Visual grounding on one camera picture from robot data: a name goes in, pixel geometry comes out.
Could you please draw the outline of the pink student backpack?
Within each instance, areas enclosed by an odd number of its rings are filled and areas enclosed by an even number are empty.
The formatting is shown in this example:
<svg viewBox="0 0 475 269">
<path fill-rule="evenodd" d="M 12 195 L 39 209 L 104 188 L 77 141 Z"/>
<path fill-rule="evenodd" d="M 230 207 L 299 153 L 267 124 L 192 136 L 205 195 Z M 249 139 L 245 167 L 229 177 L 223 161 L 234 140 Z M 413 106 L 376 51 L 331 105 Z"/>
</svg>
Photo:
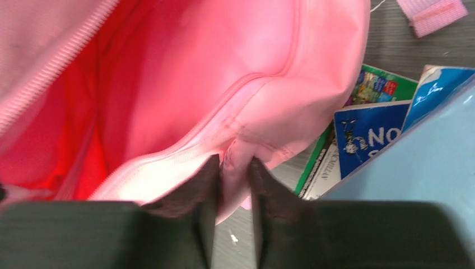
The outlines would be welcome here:
<svg viewBox="0 0 475 269">
<path fill-rule="evenodd" d="M 149 203 L 214 154 L 217 221 L 253 157 L 306 149 L 350 97 L 370 1 L 2 1 L 1 207 Z"/>
</svg>

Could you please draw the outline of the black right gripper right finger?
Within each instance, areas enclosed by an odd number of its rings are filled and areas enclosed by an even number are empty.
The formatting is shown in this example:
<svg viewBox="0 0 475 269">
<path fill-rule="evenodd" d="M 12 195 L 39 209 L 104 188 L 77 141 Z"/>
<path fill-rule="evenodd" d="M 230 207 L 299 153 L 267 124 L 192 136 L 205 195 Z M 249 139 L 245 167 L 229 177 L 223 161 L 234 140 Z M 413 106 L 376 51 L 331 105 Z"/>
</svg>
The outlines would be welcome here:
<svg viewBox="0 0 475 269">
<path fill-rule="evenodd" d="M 256 157 L 248 178 L 258 268 L 323 268 L 318 208 L 298 198 Z"/>
</svg>

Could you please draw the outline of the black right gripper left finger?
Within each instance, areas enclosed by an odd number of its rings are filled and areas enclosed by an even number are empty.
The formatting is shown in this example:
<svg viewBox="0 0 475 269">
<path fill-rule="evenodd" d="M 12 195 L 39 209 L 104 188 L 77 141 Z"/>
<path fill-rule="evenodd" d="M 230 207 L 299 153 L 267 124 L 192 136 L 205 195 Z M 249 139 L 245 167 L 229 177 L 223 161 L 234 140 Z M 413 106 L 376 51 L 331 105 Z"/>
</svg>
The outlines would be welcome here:
<svg viewBox="0 0 475 269">
<path fill-rule="evenodd" d="M 220 159 L 212 155 L 185 183 L 143 205 L 139 267 L 211 268 L 219 188 Z"/>
</svg>

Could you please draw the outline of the light blue cat book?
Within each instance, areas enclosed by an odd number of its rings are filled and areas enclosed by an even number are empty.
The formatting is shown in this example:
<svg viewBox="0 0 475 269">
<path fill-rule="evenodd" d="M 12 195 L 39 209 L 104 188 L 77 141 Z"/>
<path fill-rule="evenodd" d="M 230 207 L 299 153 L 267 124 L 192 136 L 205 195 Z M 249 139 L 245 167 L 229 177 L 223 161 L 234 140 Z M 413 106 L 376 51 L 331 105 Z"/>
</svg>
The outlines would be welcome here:
<svg viewBox="0 0 475 269">
<path fill-rule="evenodd" d="M 323 195 L 325 200 L 430 201 L 474 241 L 474 81 Z"/>
</svg>

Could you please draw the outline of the yellow spine paperback book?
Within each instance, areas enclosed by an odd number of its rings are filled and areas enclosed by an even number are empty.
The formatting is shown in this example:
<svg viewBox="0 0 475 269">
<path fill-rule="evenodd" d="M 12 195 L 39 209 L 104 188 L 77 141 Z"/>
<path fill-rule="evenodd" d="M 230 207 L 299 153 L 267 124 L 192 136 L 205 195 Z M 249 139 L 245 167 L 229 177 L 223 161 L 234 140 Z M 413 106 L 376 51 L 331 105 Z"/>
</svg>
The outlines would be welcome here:
<svg viewBox="0 0 475 269">
<path fill-rule="evenodd" d="M 426 65 L 413 95 L 402 131 L 409 130 L 443 104 L 474 76 L 474 68 Z"/>
</svg>

